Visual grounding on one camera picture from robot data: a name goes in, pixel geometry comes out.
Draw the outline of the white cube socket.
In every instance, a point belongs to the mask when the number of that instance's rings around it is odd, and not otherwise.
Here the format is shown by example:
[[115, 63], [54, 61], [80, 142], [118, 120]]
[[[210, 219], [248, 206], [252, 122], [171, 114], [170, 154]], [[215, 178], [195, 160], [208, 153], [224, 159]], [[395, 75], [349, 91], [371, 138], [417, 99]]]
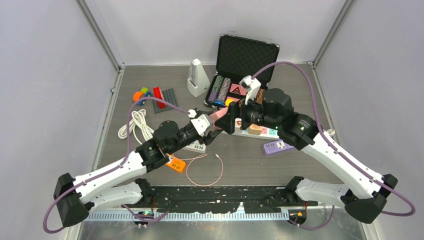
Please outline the white cube socket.
[[236, 118], [235, 122], [234, 122], [234, 132], [235, 133], [241, 133], [242, 131], [243, 131], [242, 130], [242, 121], [241, 121], [241, 119]]

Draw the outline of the orange cube socket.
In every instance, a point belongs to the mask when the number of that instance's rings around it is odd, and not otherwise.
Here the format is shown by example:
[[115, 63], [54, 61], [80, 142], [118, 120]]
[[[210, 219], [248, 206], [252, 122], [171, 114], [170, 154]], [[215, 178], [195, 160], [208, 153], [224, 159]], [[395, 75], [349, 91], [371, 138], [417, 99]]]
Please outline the orange cube socket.
[[256, 124], [251, 124], [249, 128], [247, 129], [249, 134], [256, 135], [256, 136], [259, 136], [262, 133], [262, 130], [263, 130], [263, 127]]

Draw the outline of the purple power strip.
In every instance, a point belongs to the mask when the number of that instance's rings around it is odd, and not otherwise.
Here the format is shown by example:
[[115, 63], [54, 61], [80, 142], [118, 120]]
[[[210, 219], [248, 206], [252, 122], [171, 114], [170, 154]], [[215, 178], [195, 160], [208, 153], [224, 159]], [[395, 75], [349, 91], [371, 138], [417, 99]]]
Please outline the purple power strip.
[[294, 147], [285, 143], [282, 140], [277, 140], [273, 142], [269, 142], [263, 145], [263, 151], [265, 156], [271, 156], [278, 153], [282, 153], [284, 151], [288, 151], [293, 149]]

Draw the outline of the pink cube socket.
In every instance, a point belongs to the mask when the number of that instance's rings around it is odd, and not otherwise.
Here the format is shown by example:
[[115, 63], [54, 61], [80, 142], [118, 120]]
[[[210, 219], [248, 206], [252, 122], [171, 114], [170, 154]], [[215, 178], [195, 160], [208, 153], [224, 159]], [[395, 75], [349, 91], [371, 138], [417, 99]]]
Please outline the pink cube socket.
[[214, 130], [220, 129], [219, 127], [216, 126], [216, 121], [218, 121], [220, 118], [222, 118], [228, 111], [228, 108], [222, 108], [220, 110], [215, 111], [214, 113], [209, 115], [209, 118], [212, 122], [212, 128]]

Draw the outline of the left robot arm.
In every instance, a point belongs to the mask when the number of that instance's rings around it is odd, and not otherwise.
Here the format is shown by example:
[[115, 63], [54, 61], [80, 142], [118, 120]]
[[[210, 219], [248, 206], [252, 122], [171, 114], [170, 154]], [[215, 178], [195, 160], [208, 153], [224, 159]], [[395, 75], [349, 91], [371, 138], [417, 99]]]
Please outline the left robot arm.
[[154, 199], [148, 183], [137, 181], [123, 187], [118, 184], [166, 165], [171, 154], [195, 141], [209, 145], [223, 130], [215, 123], [221, 122], [227, 112], [226, 107], [218, 111], [190, 109], [185, 111], [185, 126], [179, 127], [173, 120], [163, 121], [151, 139], [135, 149], [127, 147], [122, 159], [83, 175], [62, 174], [49, 210], [56, 207], [62, 227], [67, 228], [104, 208], [136, 203], [148, 207]]

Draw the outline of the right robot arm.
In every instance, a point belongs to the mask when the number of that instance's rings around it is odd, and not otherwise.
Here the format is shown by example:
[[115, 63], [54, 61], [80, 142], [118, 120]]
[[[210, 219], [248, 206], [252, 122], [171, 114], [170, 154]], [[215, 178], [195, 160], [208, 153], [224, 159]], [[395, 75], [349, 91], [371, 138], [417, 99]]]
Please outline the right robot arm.
[[266, 90], [262, 103], [251, 99], [232, 102], [214, 124], [233, 134], [236, 120], [244, 130], [253, 124], [276, 130], [284, 143], [318, 160], [342, 181], [330, 184], [294, 176], [285, 187], [291, 205], [321, 202], [344, 208], [354, 219], [370, 224], [383, 211], [389, 189], [398, 182], [393, 175], [373, 172], [355, 158], [347, 161], [347, 152], [313, 118], [295, 112], [291, 97], [279, 88]]

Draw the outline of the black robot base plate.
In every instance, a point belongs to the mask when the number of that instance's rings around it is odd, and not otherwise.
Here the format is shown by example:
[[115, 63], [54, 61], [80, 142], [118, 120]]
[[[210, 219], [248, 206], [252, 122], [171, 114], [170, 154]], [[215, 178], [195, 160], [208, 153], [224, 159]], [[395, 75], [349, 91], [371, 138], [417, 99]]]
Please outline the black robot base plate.
[[154, 186], [135, 207], [154, 207], [161, 213], [277, 213], [281, 207], [304, 207], [283, 186]]

